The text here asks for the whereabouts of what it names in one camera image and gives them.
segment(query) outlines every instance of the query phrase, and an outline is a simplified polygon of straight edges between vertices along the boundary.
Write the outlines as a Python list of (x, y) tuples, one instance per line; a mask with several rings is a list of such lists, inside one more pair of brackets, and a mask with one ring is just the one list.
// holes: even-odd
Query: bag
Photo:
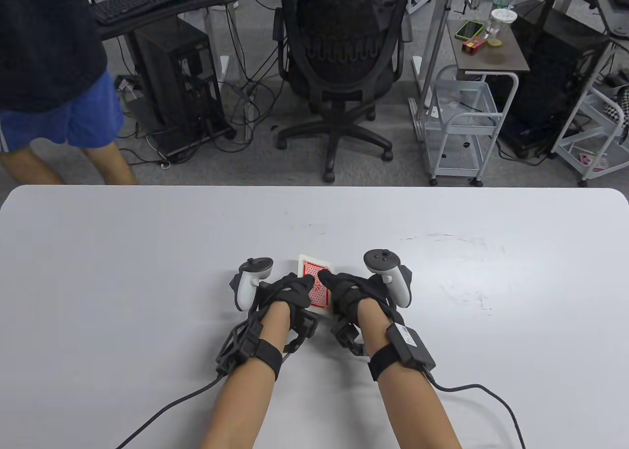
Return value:
[[(618, 142), (618, 144), (622, 144), (627, 140), (627, 134), (629, 134), (629, 85), (625, 85), (620, 88), (620, 90), (616, 94), (614, 101), (618, 105), (620, 105), (620, 108), (622, 108), (623, 112), (625, 113), (625, 121), (623, 123), (622, 135), (620, 136), (620, 141)], [(607, 105), (602, 112), (607, 117), (609, 117), (609, 119), (618, 123), (620, 115), (615, 108)]]

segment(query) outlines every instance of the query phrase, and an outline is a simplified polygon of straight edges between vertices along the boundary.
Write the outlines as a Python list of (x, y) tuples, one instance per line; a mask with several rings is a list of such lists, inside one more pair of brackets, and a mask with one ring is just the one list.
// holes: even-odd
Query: forearm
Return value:
[[(375, 300), (359, 304), (358, 319), (365, 347), (372, 357), (389, 344), (389, 319)], [(384, 370), (378, 387), (400, 449), (461, 449), (441, 401), (417, 370), (395, 363)]]
[[(280, 352), (290, 328), (290, 309), (273, 303), (262, 320), (260, 339)], [(269, 408), (275, 373), (263, 361), (251, 358), (227, 379), (221, 392), (202, 449), (250, 449)]]

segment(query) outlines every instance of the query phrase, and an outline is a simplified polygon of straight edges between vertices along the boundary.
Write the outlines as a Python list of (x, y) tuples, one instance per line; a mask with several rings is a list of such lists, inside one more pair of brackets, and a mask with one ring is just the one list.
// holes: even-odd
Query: blue shorts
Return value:
[(105, 71), (73, 101), (49, 112), (0, 111), (0, 152), (18, 151), (37, 138), (77, 148), (103, 148), (124, 123), (112, 77)]

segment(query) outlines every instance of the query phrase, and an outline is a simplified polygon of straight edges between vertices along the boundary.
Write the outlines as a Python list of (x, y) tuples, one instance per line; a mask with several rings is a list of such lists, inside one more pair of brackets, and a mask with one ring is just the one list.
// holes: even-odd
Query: chair armrest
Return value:
[(276, 8), (273, 18), (273, 40), (277, 42), (277, 70), (279, 76), (286, 80), (287, 74), (284, 70), (284, 14), (281, 7)]
[(402, 17), (402, 29), (400, 39), (403, 43), (410, 43), (413, 41), (413, 27), (411, 25), (411, 16), (408, 15), (407, 11), (404, 11), (404, 16)]

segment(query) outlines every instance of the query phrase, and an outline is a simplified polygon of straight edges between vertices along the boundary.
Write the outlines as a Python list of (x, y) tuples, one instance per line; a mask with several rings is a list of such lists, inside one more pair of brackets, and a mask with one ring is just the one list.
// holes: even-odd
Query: smartphone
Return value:
[(467, 41), (474, 38), (474, 36), (478, 36), (481, 31), (485, 29), (485, 25), (481, 22), (475, 22), (474, 20), (467, 20), (465, 24), (458, 29), (456, 34), (456, 38), (459, 40)]

